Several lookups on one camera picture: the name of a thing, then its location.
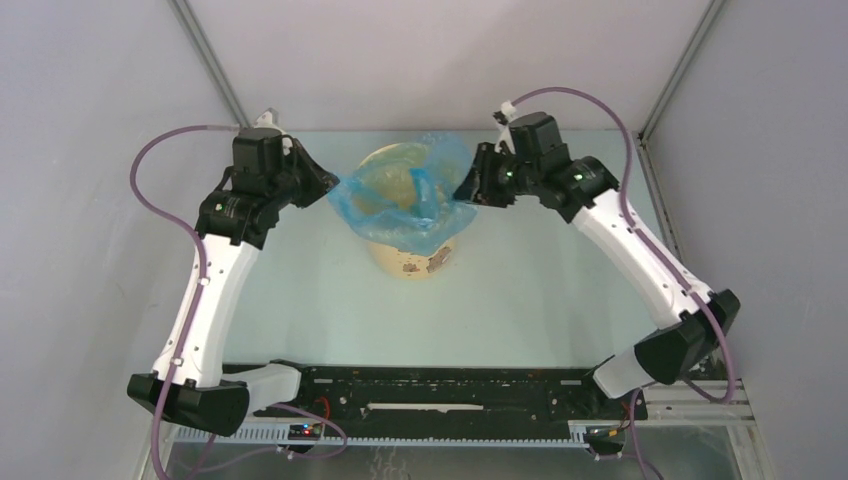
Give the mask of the blue plastic trash bag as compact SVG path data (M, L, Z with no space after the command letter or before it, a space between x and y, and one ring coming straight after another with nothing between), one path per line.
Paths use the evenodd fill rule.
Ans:
M328 194L338 216L361 238L415 255L431 255L466 229L477 209L453 198L472 153L452 133L386 146Z

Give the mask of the yellow capybara trash bin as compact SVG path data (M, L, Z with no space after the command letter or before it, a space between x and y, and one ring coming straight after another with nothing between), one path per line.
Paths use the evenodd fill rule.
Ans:
M357 169L370 164L383 166L390 160L406 156L411 158L412 166L417 167L426 159L427 150L427 145L417 141L389 144L370 153ZM399 183L397 187L378 187L377 191L408 210L416 197L411 175L402 173ZM367 246L375 263L387 274L399 279L421 280L437 275L450 264L457 243L457 237L451 237L430 255L417 255L373 241L367 241Z

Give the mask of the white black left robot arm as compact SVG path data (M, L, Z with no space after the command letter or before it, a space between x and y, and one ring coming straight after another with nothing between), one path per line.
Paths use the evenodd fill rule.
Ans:
M222 437L275 403L292 416L312 411L316 390L297 368L273 361L225 374L223 353L241 291L281 210L307 208L337 183L281 129L237 131L232 163L201 202L195 225L176 222L195 248L190 279L150 372L130 377L131 399L160 420Z

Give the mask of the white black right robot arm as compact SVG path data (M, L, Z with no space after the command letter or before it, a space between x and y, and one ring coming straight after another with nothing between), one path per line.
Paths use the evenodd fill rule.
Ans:
M656 330L596 366L581 392L585 411L606 418L622 397L653 383L672 385L719 349L739 310L661 244L625 198L618 179L592 156L574 159L545 112L497 112L497 142L478 145L455 200L507 208L533 196L592 241L641 296Z

